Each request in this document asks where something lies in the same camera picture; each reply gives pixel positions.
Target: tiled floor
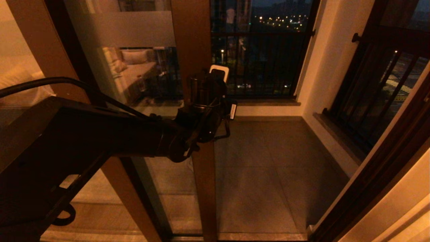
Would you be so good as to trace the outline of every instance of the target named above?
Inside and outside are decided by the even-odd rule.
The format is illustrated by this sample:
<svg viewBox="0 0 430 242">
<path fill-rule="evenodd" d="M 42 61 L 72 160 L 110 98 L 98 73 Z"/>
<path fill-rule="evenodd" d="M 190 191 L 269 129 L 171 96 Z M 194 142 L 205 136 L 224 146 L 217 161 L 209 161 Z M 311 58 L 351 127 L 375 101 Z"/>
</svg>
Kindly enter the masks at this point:
<svg viewBox="0 0 430 242">
<path fill-rule="evenodd" d="M 221 233 L 304 233 L 347 178 L 301 118 L 231 122 L 215 143 Z"/>
</svg>

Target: robotic arm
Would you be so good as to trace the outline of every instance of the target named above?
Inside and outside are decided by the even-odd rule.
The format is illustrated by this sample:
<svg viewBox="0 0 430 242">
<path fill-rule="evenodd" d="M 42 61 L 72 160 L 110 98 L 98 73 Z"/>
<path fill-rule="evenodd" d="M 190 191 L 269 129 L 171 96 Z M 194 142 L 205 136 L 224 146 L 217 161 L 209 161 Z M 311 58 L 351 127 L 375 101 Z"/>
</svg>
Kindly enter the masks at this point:
<svg viewBox="0 0 430 242">
<path fill-rule="evenodd" d="M 50 97 L 28 109 L 0 137 L 0 240 L 37 238 L 111 156 L 164 156 L 181 162 L 205 143 L 230 135 L 236 104 L 225 98 L 224 75 L 187 79 L 191 103 L 174 120 L 145 116 L 69 78 L 45 78 L 0 90 L 0 98 L 29 88 L 71 83 L 126 112 Z M 215 133 L 225 121 L 227 134 Z M 75 177 L 65 185 L 67 177 Z"/>
</svg>

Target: cable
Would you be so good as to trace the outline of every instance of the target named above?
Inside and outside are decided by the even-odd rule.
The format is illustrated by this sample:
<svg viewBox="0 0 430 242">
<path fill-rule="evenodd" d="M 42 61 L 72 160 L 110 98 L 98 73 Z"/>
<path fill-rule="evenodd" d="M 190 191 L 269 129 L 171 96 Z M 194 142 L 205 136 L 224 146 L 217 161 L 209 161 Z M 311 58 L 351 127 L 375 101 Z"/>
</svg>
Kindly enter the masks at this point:
<svg viewBox="0 0 430 242">
<path fill-rule="evenodd" d="M 86 91 L 89 91 L 93 94 L 96 94 L 97 96 L 99 96 L 100 98 L 102 98 L 105 102 L 108 102 L 126 112 L 129 112 L 131 114 L 136 115 L 137 117 L 143 118 L 147 121 L 154 121 L 155 119 L 148 117 L 132 108 L 130 108 L 127 105 L 124 105 L 118 101 L 116 101 L 115 99 L 103 94 L 102 92 L 100 92 L 99 90 L 94 89 L 93 87 L 91 87 L 90 85 L 86 84 L 85 82 L 82 81 L 78 81 L 72 78 L 67 78 L 67 77 L 54 77 L 54 78 L 43 78 L 43 79 L 39 79 L 39 80 L 35 80 L 35 81 L 29 81 L 29 82 L 24 82 L 18 85 L 14 85 L 11 87 L 7 87 L 4 89 L 0 90 L 0 98 L 12 95 L 14 93 L 18 93 L 24 90 L 28 90 L 31 88 L 35 88 L 35 87 L 40 87 L 40 86 L 45 86 L 45 85 L 50 85 L 50 84 L 58 84 L 58 83 L 68 83 L 68 84 L 73 84 L 75 86 L 78 86 Z"/>
</svg>

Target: white label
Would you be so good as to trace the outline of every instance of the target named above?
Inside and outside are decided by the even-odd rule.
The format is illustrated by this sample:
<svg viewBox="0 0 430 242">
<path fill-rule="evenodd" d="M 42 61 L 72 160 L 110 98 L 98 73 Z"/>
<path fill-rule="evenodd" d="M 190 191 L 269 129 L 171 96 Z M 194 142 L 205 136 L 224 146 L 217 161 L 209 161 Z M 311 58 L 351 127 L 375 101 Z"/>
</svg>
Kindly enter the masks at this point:
<svg viewBox="0 0 430 242">
<path fill-rule="evenodd" d="M 235 114 L 236 114 L 236 104 L 232 104 L 231 110 L 230 110 L 230 119 L 234 119 Z"/>
<path fill-rule="evenodd" d="M 79 177 L 79 174 L 68 175 L 59 187 L 67 189 Z"/>
</svg>

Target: black cable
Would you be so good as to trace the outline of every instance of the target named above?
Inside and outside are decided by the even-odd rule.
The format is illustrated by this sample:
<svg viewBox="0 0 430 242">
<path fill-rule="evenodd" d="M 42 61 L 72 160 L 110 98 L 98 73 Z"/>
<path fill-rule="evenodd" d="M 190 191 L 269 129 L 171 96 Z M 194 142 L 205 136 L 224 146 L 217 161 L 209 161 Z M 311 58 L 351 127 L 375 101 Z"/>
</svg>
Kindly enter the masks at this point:
<svg viewBox="0 0 430 242">
<path fill-rule="evenodd" d="M 67 77 L 54 77 L 54 78 L 43 78 L 43 79 L 39 79 L 39 80 L 35 80 L 35 81 L 29 81 L 29 82 L 24 82 L 18 85 L 14 85 L 11 87 L 7 87 L 4 89 L 0 90 L 0 98 L 12 95 L 14 93 L 18 93 L 24 90 L 28 90 L 31 88 L 35 88 L 35 87 L 40 87 L 40 86 L 45 86 L 45 85 L 50 85 L 50 84 L 58 84 L 58 83 L 68 83 L 68 84 L 73 84 L 75 86 L 78 86 L 86 91 L 89 91 L 93 94 L 96 94 L 97 96 L 99 96 L 100 98 L 102 98 L 104 101 L 126 111 L 129 112 L 131 114 L 136 115 L 137 117 L 143 118 L 147 121 L 154 121 L 155 119 L 148 117 L 132 108 L 130 108 L 127 105 L 124 105 L 118 101 L 116 101 L 115 99 L 103 94 L 102 92 L 100 92 L 99 90 L 96 90 L 95 88 L 91 87 L 90 85 L 86 84 L 85 82 L 82 81 L 78 81 L 72 78 L 67 78 Z"/>
</svg>

